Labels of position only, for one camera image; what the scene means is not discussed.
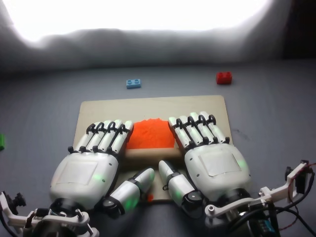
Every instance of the robotic hand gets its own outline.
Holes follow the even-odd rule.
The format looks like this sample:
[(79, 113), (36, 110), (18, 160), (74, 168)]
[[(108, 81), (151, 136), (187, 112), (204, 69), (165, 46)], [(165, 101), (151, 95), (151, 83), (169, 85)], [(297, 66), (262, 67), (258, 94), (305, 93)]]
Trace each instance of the robotic hand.
[[(189, 179), (169, 162), (159, 162), (159, 173), (165, 184), (163, 189), (169, 190), (175, 203), (190, 217), (205, 214), (206, 226), (224, 226), (228, 234), (246, 223), (252, 237), (278, 237), (276, 214), (284, 209), (288, 211), (294, 204), (280, 208), (274, 207), (274, 202), (285, 198), (292, 201), (297, 193), (304, 194), (306, 176), (312, 173), (307, 191), (296, 202), (304, 199), (315, 175), (308, 161), (302, 161), (294, 170), (288, 168), (284, 186), (274, 190), (264, 187), (260, 197), (253, 199), (248, 192), (250, 172), (246, 161), (239, 150), (229, 144), (229, 137), (220, 131), (213, 115), (190, 113), (189, 117), (170, 117), (168, 123), (184, 153)], [(265, 215), (265, 210), (269, 210), (269, 216)]]
[[(124, 181), (112, 193), (118, 168), (131, 134), (133, 122), (121, 120), (91, 124), (75, 148), (57, 167), (50, 186), (52, 205), (38, 208), (27, 217), (17, 216), (17, 206), (25, 206), (23, 196), (12, 200), (5, 192), (0, 194), (1, 222), (12, 236), (16, 236), (4, 222), (24, 237), (46, 237), (52, 232), (58, 236), (98, 237), (99, 232), (89, 226), (87, 212), (94, 209), (111, 217), (123, 215), (138, 203), (141, 194), (150, 188), (155, 173), (148, 168)], [(87, 232), (76, 235), (76, 227), (84, 226)]]

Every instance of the wooden board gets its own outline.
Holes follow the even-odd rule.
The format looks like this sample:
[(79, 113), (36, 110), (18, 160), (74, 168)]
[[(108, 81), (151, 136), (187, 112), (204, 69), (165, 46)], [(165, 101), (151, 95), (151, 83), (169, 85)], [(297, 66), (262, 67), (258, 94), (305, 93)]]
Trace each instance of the wooden board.
[[(86, 128), (97, 121), (121, 119), (123, 121), (138, 122), (156, 118), (168, 120), (169, 117), (188, 116), (191, 112), (199, 113), (200, 111), (213, 114), (224, 135), (229, 136), (231, 143), (233, 142), (224, 98), (220, 95), (207, 95), (85, 101), (80, 107), (74, 146), (79, 142)], [(137, 170), (147, 166), (157, 168), (158, 162), (162, 159), (171, 160), (175, 165), (183, 165), (183, 157), (176, 146), (175, 148), (166, 149), (127, 150), (123, 162), (123, 171), (118, 177), (116, 187), (133, 176)], [(164, 192), (162, 187), (159, 172), (156, 171), (154, 185), (151, 188), (154, 200), (170, 199), (168, 192)]]

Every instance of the bright light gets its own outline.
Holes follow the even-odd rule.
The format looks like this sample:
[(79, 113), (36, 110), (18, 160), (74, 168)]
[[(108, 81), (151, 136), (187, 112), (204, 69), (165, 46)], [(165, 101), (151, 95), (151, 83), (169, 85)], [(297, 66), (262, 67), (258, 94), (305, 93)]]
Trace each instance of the bright light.
[(229, 28), (271, 0), (3, 0), (29, 41), (81, 29), (195, 30)]

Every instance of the table surface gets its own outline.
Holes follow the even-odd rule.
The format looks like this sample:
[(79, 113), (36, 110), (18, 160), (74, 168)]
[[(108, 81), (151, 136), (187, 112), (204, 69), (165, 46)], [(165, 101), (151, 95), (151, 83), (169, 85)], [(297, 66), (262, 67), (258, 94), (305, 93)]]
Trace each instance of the table surface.
[[(251, 171), (251, 194), (264, 186), (279, 187), (287, 166), (295, 167), (301, 159), (316, 161), (315, 65), (315, 60), (274, 61), (4, 76), (0, 133), (5, 134), (6, 147), (0, 152), (0, 187), (11, 196), (25, 196), (27, 206), (19, 208), (22, 215), (50, 205), (51, 177), (73, 143), (82, 101), (189, 95), (224, 96), (234, 144)], [(231, 71), (233, 83), (217, 85), (218, 71)], [(142, 88), (126, 89), (127, 79), (141, 79)], [(299, 204), (300, 214), (312, 227), (315, 190)], [(278, 219), (283, 227), (294, 217), (281, 214)], [(107, 237), (209, 234), (203, 219), (188, 218), (174, 204), (140, 206), (116, 220), (95, 214), (90, 223)], [(299, 222), (281, 234), (310, 236)], [(0, 236), (9, 236), (2, 226)]]

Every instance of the lego brick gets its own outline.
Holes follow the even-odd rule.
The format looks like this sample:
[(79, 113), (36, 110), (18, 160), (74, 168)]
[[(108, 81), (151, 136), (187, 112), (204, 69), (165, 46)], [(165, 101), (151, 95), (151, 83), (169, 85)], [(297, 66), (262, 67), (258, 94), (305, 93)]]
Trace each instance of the lego brick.
[(0, 134), (0, 151), (4, 149), (4, 135)]
[(217, 84), (231, 84), (233, 80), (233, 75), (231, 72), (219, 72), (216, 75)]
[(131, 79), (126, 81), (126, 87), (127, 89), (131, 88), (140, 88), (142, 86), (142, 82), (140, 79)]

